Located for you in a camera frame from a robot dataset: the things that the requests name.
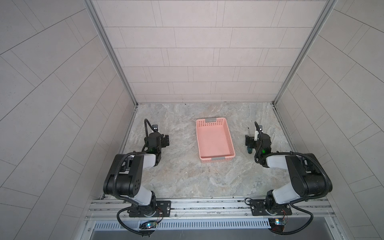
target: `black cable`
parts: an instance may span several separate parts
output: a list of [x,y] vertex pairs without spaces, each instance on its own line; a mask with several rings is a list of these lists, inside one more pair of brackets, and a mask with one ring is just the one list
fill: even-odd
[[257,150],[256,150],[256,152],[255,152],[255,162],[256,162],[256,163],[259,163],[260,160],[257,160],[257,155],[258,155],[258,153],[259,153],[259,150],[260,150],[261,146],[263,145],[263,136],[262,136],[262,132],[261,132],[261,130],[260,130],[260,127],[259,127],[259,125],[257,124],[256,121],[255,121],[255,127],[256,127],[256,129],[257,129],[257,132],[260,134],[260,144],[259,144],[259,147],[257,148]]
[[120,209],[117,213],[117,219],[118,219],[118,222],[120,223],[121,226],[123,226],[126,230],[130,231],[131,233],[135,233],[135,234],[139,234],[141,236],[149,236],[151,235],[154,231],[150,231],[150,232],[139,232],[139,231],[136,231],[136,230],[133,230],[132,228],[129,228],[127,225],[125,225],[123,223],[123,221],[121,221],[120,219],[120,213],[124,212],[124,211],[127,211],[127,210],[130,210],[132,209],[132,206],[130,207],[126,207],[126,208],[123,208],[123,209]]
[[301,230],[303,230],[304,228],[306,228],[306,227],[312,222],[312,220],[313,220],[313,214],[312,214],[310,211],[307,211],[307,210],[305,210],[305,209],[301,209],[301,208],[299,208],[299,207],[296,207],[296,206],[293,205],[293,204],[290,204],[290,205],[291,205],[291,207],[293,207],[294,209],[297,209],[297,210],[299,210],[299,211],[302,211],[302,212],[305,212],[305,213],[309,214],[309,215],[310,215],[310,218],[308,219],[308,221],[307,221],[303,226],[301,226],[301,227],[299,227],[298,229],[293,230],[293,231],[289,231],[289,232],[276,232],[276,231],[274,231],[274,230],[272,230],[272,229],[269,229],[271,232],[276,233],[276,234],[279,234],[279,235],[291,235],[291,234],[295,234],[295,233],[300,232]]

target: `white wall tile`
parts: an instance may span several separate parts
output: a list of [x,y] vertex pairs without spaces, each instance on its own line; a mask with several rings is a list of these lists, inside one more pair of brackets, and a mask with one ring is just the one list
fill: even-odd
[[79,175],[59,165],[15,239],[48,239]]
[[337,206],[347,225],[349,227],[370,225],[371,222],[348,187],[343,176],[340,174],[335,163],[329,161],[323,165],[323,168],[332,181],[332,197],[336,202],[341,203]]
[[220,102],[221,94],[183,94],[183,102]]
[[299,108],[299,104],[297,104],[291,92],[287,90],[285,90],[284,94],[282,95],[281,101],[284,103],[284,106],[290,116],[292,116]]
[[276,97],[276,94],[259,94],[257,98],[258,102],[272,102]]
[[105,58],[100,63],[100,68],[104,73],[104,76],[107,78],[107,81],[110,83],[112,79],[116,76],[116,70],[112,64],[112,61],[109,57]]
[[368,127],[364,128],[363,130],[358,132],[353,137],[349,138],[349,141],[353,146],[356,146],[359,143],[361,143],[362,141],[364,141],[365,139],[375,135],[376,133],[378,133],[380,131],[381,131],[381,129],[375,123],[372,123]]
[[217,2],[216,27],[223,26],[225,1]]
[[79,44],[81,46],[84,46],[86,44],[86,42],[84,41],[83,37],[81,36],[79,30],[77,29],[76,25],[74,24],[72,18],[66,18],[64,20],[68,26],[70,27],[72,33],[74,34],[74,36],[76,37],[77,41],[79,42]]
[[228,1],[223,26],[270,27],[277,5],[275,1]]
[[325,1],[287,1],[278,26],[312,27]]
[[137,94],[169,94],[168,83],[132,83]]
[[308,56],[336,83],[353,67],[355,61],[318,36]]
[[49,239],[51,240],[66,240],[70,239],[74,229],[76,228],[77,217],[69,217],[65,215],[60,215],[59,220],[56,223],[55,228],[53,229]]
[[83,209],[81,207],[66,204],[61,214],[70,217],[81,217],[82,212]]
[[257,66],[261,48],[221,48],[219,66]]
[[94,108],[69,148],[67,156],[84,166],[106,122],[107,118],[98,108]]
[[0,32],[2,33],[0,53],[37,33],[11,0],[2,1],[0,9],[0,22],[2,23],[0,26]]
[[157,27],[163,26],[163,20],[161,19],[159,1],[151,1],[151,2],[152,2],[152,9],[153,9],[153,15],[155,17],[156,26]]
[[153,82],[188,82],[187,67],[150,67]]
[[156,26],[151,1],[97,1],[107,26]]
[[1,57],[33,86],[37,87],[41,83],[41,79],[36,76],[36,74],[32,72],[32,70],[29,69],[11,50],[1,54]]
[[178,48],[229,48],[232,28],[174,28]]
[[381,184],[384,183],[384,173],[382,171],[384,163],[381,160],[381,154],[383,154],[383,141],[384,133],[381,131],[355,146],[357,152],[364,159],[365,163],[373,171]]
[[3,58],[0,58],[0,119],[7,115],[35,87]]
[[84,41],[87,43],[97,36],[97,31],[93,26],[90,16],[87,10],[80,11],[75,15],[71,16],[71,19],[79,30]]
[[26,0],[32,12],[45,28],[81,11],[84,4],[76,0]]
[[2,238],[14,239],[31,210],[0,204],[0,212]]
[[181,94],[154,94],[145,95],[145,98],[149,103],[180,103],[183,101]]
[[382,68],[384,62],[383,41],[384,33],[370,28],[349,53],[351,58],[382,81],[384,80]]
[[175,94],[209,94],[211,83],[173,83]]
[[278,67],[242,67],[237,81],[272,82],[278,70]]
[[321,29],[320,36],[343,50],[361,25],[361,22],[333,10]]
[[308,56],[305,56],[303,62],[297,70],[297,75],[300,76],[302,81],[311,91],[319,83],[324,74],[324,71],[321,70],[321,68],[316,65],[316,63],[314,63]]
[[291,67],[299,52],[299,48],[270,48],[263,66]]
[[0,185],[3,185],[15,168],[15,165],[0,160]]
[[119,48],[119,53],[126,67],[164,66],[160,48]]
[[273,21],[271,24],[271,27],[277,27],[279,24],[281,14],[283,13],[283,10],[285,8],[286,1],[279,1],[279,4],[277,5],[277,9],[275,11],[275,15],[273,16]]
[[54,74],[33,90],[0,122],[0,159],[18,164],[71,96]]
[[233,94],[233,93],[240,93],[240,94],[247,94],[249,91],[249,88],[251,86],[251,83],[246,82],[217,82],[216,83],[216,94]]
[[316,86],[313,88],[312,92],[313,94],[317,94],[319,90],[324,86],[324,84],[330,79],[327,74],[324,74],[323,77],[320,79],[320,81],[316,84]]
[[354,237],[379,237],[373,225],[349,228]]
[[383,238],[384,229],[380,224],[381,211],[377,211],[377,209],[381,208],[380,201],[376,201],[377,199],[382,199],[384,197],[383,186],[355,193],[355,196],[364,211],[367,213],[369,219],[371,220],[376,231],[379,233],[380,237]]
[[104,29],[113,48],[126,48],[120,28],[105,27]]
[[67,204],[81,208],[85,206],[106,155],[107,151],[96,143]]
[[328,118],[330,118],[330,116],[325,112],[314,124],[312,124],[313,129],[318,129],[326,120],[328,120]]
[[97,50],[95,43],[91,41],[66,60],[63,65],[55,71],[55,75],[72,93],[75,93],[85,79],[92,72],[95,73],[94,69],[102,60],[103,58]]
[[0,187],[0,204],[32,209],[39,197]]
[[231,82],[235,67],[193,67],[194,82]]
[[373,123],[331,79],[324,84],[316,97],[347,138]]
[[105,89],[106,86],[99,74],[93,71],[71,97],[67,105],[85,121]]
[[268,54],[269,48],[263,48],[263,51],[260,55],[259,62],[257,63],[258,66],[263,66],[265,62],[266,55]]
[[352,37],[352,39],[348,42],[348,44],[345,46],[343,52],[348,55],[356,46],[356,44],[360,41],[360,39],[364,36],[364,34],[368,31],[369,28],[370,26],[363,24]]
[[168,48],[171,66],[212,66],[213,48]]
[[352,183],[373,175],[366,163],[331,118],[325,121],[324,124],[316,130],[316,133],[324,143],[347,183]]
[[321,156],[317,159],[319,161],[319,163],[321,165],[329,162],[330,160],[332,160],[331,156],[329,155],[329,153],[325,154],[324,156]]
[[384,128],[384,84],[362,66],[356,64],[339,86],[381,128]]
[[266,82],[257,82],[253,93],[260,94],[277,94],[280,90],[281,83],[266,83]]
[[120,28],[127,48],[175,48],[173,28]]
[[42,31],[12,51],[41,78],[47,78],[56,68],[80,49],[80,44],[65,21]]
[[349,185],[353,193],[361,192],[361,191],[371,189],[373,187],[378,187],[378,186],[381,186],[381,183],[375,176],[370,176],[370,177],[361,179]]
[[3,186],[40,196],[79,130],[69,117],[59,113]]
[[101,193],[103,192],[103,184],[104,184],[105,178],[107,177],[107,173],[109,171],[109,168],[111,167],[111,164],[115,155],[118,153],[119,147],[120,147],[120,144],[117,143],[115,140],[113,140],[111,147],[109,148],[108,153],[97,175],[97,178],[94,182],[94,185],[91,191],[92,196],[100,196]]
[[300,113],[293,122],[309,152],[313,153],[316,157],[321,157],[327,153],[323,143],[316,135],[316,132],[313,130],[303,112]]
[[278,48],[285,28],[233,28],[231,48]]
[[287,28],[280,48],[301,48],[312,28]]
[[384,2],[381,0],[356,0],[351,3],[345,13],[365,24],[368,24],[380,31],[384,31],[382,10]]
[[289,116],[288,111],[282,101],[279,101],[277,103],[276,108],[284,121],[284,125],[288,131],[288,134],[291,135],[296,130],[295,124],[293,123],[291,116]]
[[293,94],[293,97],[303,110],[311,125],[325,113],[323,106],[303,82],[300,83]]
[[26,19],[28,19],[28,22],[31,23],[33,28],[37,32],[41,32],[44,30],[43,25],[40,23],[40,21],[37,19],[35,14],[32,12],[32,10],[28,7],[28,5],[25,3],[24,0],[12,0],[17,8],[23,13]]
[[216,26],[217,1],[159,1],[163,26]]
[[123,90],[124,86],[119,76],[116,75],[99,99],[100,103],[104,106],[108,113],[112,112],[112,109]]
[[222,102],[256,102],[259,94],[223,94]]
[[65,105],[61,111],[79,127],[83,126],[84,121],[70,107],[68,107],[68,105]]
[[122,70],[130,83],[147,82],[143,67],[122,67]]
[[63,160],[61,161],[61,164],[80,174],[84,168],[83,165],[81,165],[80,163],[76,162],[75,160],[71,159],[68,156],[64,156]]
[[121,109],[117,105],[115,105],[115,107],[113,108],[107,120],[107,123],[105,124],[100,134],[100,138],[104,140],[108,145],[111,145],[112,143],[113,136],[115,136],[115,133],[121,121],[122,115],[123,115],[123,112],[121,111]]

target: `basket handle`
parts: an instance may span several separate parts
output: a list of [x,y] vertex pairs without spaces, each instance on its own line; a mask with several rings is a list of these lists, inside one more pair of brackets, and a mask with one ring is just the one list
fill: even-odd
[[216,118],[206,118],[205,122],[216,122]]

